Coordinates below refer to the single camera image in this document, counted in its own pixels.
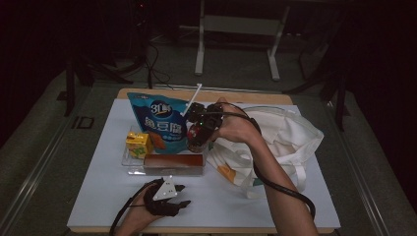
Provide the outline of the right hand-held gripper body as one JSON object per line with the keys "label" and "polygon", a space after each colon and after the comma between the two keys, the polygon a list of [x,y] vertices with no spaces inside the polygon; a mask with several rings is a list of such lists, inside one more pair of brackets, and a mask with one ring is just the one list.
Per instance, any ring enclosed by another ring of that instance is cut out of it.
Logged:
{"label": "right hand-held gripper body", "polygon": [[197,84],[196,90],[186,103],[186,108],[181,112],[181,115],[186,117],[188,122],[193,123],[195,127],[199,127],[201,130],[206,129],[214,131],[222,123],[221,104],[216,102],[204,105],[196,102],[195,99],[202,87],[202,84]]}

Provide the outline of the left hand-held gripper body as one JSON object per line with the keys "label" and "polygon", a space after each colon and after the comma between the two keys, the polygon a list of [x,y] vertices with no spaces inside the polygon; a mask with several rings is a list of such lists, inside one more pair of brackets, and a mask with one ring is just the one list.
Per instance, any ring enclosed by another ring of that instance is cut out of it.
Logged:
{"label": "left hand-held gripper body", "polygon": [[164,180],[154,179],[149,182],[149,188],[145,192],[144,202],[148,212],[152,215],[175,216],[179,210],[184,207],[184,203],[173,204],[169,202],[169,198],[163,200],[155,200],[153,197],[162,187]]}

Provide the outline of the long brown box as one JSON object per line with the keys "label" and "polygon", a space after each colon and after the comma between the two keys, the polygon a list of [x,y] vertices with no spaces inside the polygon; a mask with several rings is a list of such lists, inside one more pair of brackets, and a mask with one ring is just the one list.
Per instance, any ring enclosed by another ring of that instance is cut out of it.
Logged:
{"label": "long brown box", "polygon": [[144,166],[148,167],[201,167],[201,154],[147,154]]}

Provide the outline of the blue snack bag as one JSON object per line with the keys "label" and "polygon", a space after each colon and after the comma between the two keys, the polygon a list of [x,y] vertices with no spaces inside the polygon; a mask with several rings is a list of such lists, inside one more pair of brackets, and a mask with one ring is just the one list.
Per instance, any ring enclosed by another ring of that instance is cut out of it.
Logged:
{"label": "blue snack bag", "polygon": [[179,153],[186,147],[187,101],[158,94],[128,92],[135,117],[157,153]]}

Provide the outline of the clear plastic tray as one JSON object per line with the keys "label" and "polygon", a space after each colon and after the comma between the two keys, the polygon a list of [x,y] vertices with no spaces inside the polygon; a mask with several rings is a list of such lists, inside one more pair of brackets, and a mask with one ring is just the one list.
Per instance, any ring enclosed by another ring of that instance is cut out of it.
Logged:
{"label": "clear plastic tray", "polygon": [[[132,126],[129,132],[142,133],[142,130],[139,126]],[[203,152],[199,152],[199,153],[194,153],[189,150],[181,151],[179,153],[174,153],[174,154],[201,154],[204,159],[204,165],[201,167],[148,167],[148,166],[144,166],[144,160],[145,160],[144,158],[134,158],[129,154],[128,149],[126,148],[126,141],[125,141],[125,149],[124,149],[121,164],[128,168],[128,173],[130,175],[200,176],[204,173],[204,168],[206,166],[207,152],[208,150],[205,149]],[[171,153],[157,153],[155,150],[153,150],[152,153],[149,153],[149,154],[171,154]]]}

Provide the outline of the yellow juice carton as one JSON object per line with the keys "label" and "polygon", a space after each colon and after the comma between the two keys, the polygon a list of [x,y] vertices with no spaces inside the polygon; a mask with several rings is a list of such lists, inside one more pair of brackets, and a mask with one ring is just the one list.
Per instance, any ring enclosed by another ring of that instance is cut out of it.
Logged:
{"label": "yellow juice carton", "polygon": [[126,148],[134,158],[145,158],[153,151],[149,134],[146,133],[129,132],[126,138]]}

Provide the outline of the white canvas tote bag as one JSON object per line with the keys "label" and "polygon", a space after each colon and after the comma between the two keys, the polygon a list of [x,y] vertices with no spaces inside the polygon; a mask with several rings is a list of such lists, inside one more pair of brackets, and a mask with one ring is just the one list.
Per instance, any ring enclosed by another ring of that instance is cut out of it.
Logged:
{"label": "white canvas tote bag", "polygon": [[[272,106],[245,107],[260,126],[262,137],[283,170],[296,180],[303,192],[307,182],[307,162],[321,144],[324,134],[298,112]],[[264,199],[257,190],[262,182],[255,174],[253,158],[243,143],[218,138],[208,151],[208,163],[224,178],[241,188],[248,199]]]}

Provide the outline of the person's left hand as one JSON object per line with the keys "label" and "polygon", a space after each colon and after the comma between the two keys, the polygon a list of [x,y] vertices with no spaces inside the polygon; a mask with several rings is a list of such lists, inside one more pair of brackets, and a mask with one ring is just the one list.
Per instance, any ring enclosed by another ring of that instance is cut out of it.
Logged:
{"label": "person's left hand", "polygon": [[145,207],[144,196],[149,187],[144,188],[133,200],[132,206],[124,218],[123,225],[133,228],[134,230],[141,230],[146,228],[154,221],[161,219],[161,215],[151,214]]}

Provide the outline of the person's right hand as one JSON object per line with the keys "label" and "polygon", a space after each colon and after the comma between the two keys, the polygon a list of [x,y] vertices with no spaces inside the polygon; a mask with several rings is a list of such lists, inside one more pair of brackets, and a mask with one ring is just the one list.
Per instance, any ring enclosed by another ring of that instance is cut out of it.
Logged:
{"label": "person's right hand", "polygon": [[222,125],[210,137],[212,141],[223,138],[234,143],[244,143],[249,147],[261,142],[262,135],[249,120],[243,118],[244,113],[239,108],[231,105],[224,97],[218,102],[227,115],[223,116]]}

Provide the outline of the white sheet table cover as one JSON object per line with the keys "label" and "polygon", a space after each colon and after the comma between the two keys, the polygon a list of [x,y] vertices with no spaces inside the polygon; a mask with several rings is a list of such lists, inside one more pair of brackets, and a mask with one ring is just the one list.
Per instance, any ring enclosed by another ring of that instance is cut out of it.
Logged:
{"label": "white sheet table cover", "polygon": [[[74,232],[106,232],[115,216],[146,182],[148,175],[130,175],[121,164],[125,137],[136,118],[127,99],[113,101],[101,137],[67,226]],[[147,228],[148,233],[273,233],[268,202],[248,199],[240,188],[226,181],[210,165],[201,176],[175,176],[185,189],[177,202],[191,203],[174,217],[164,217]],[[303,194],[316,207],[315,223],[322,233],[340,226],[326,181],[315,157],[307,162]]]}

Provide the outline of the dark equipment rack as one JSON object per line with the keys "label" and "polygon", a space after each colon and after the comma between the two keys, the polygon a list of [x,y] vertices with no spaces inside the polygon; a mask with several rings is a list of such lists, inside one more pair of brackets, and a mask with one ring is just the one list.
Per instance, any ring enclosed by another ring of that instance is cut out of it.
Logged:
{"label": "dark equipment rack", "polygon": [[149,7],[147,0],[129,0],[131,7],[134,66],[140,67],[147,57]]}

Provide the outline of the dark metal stand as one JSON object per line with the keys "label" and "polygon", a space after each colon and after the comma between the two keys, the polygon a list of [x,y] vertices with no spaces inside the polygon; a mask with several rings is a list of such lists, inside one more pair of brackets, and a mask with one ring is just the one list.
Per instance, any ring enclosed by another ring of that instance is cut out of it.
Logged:
{"label": "dark metal stand", "polygon": [[307,81],[295,88],[284,90],[283,94],[296,94],[318,84],[323,87],[319,92],[321,100],[330,102],[336,96],[334,121],[340,131],[343,128],[344,102],[346,96],[346,74],[348,67],[342,64],[321,63],[308,77]]}
{"label": "dark metal stand", "polygon": [[83,54],[74,54],[68,57],[66,61],[65,82],[66,90],[60,97],[66,101],[65,117],[68,117],[75,108],[76,104],[76,80],[79,80],[82,86],[91,87],[94,83],[94,77],[91,70],[95,69],[107,78],[119,84],[130,84],[131,81],[123,79],[114,71],[106,68],[102,64],[95,62]]}

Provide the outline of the white metal table frame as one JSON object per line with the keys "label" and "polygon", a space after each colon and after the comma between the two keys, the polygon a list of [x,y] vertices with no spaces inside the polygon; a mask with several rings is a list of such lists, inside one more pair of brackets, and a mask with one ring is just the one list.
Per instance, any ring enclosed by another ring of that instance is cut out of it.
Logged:
{"label": "white metal table frame", "polygon": [[283,36],[283,30],[290,7],[286,6],[279,20],[240,18],[218,15],[207,15],[205,13],[205,0],[200,0],[199,18],[199,45],[196,57],[195,74],[201,76],[204,71],[205,60],[205,32],[231,32],[243,34],[269,35],[274,37],[273,45],[267,50],[268,64],[271,79],[275,82],[280,80],[275,54],[278,44]]}

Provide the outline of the black floor bracket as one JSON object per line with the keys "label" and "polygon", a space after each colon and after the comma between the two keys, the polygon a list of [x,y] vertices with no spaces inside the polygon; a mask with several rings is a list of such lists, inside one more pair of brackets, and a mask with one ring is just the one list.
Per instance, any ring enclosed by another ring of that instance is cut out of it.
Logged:
{"label": "black floor bracket", "polygon": [[72,129],[91,129],[94,124],[93,117],[77,116],[71,126]]}

